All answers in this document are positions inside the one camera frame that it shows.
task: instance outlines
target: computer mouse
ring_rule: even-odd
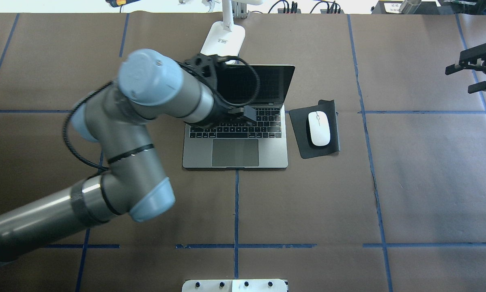
[[[308,124],[310,126],[310,138],[315,146],[326,146],[330,143],[330,124],[325,112],[310,112]]]

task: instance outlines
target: keyboard key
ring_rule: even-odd
[[[217,133],[217,138],[248,138],[248,133]]]

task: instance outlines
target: laptop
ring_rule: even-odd
[[[250,104],[257,111],[251,126],[220,123],[211,129],[185,126],[182,165],[185,168],[286,168],[284,99],[293,65],[252,65],[261,80]],[[217,90],[229,102],[247,101],[255,79],[244,65],[228,65],[218,74]]]

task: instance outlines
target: white floor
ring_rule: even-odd
[[[348,14],[370,14],[371,6],[375,6],[378,0],[338,0],[337,3]],[[178,0],[140,0],[122,8],[123,13],[132,11],[150,11],[156,13],[206,13],[210,3],[206,0],[184,0],[180,4]],[[276,0],[265,0],[262,5],[248,5],[249,11],[267,13]],[[302,13],[309,13],[316,0],[298,0],[298,8]],[[213,0],[213,11],[221,11],[221,0]],[[277,13],[276,5],[272,13]],[[326,7],[320,4],[314,13],[320,13],[319,8]],[[118,13],[119,8],[112,8],[105,0],[0,0],[0,13]]]

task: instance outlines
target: light blue joint cap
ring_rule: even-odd
[[[139,105],[162,105],[182,89],[182,69],[173,59],[150,49],[129,54],[118,72],[122,93]]]
[[[175,201],[169,177],[166,177],[129,211],[129,215],[136,222],[144,222],[169,210]]]
[[[90,142],[99,142],[91,135],[90,131],[88,130],[88,127],[86,126],[85,112],[86,112],[86,104],[81,105],[79,109],[72,116],[72,120],[71,120],[72,126],[74,126],[74,129],[81,135],[82,138]]]

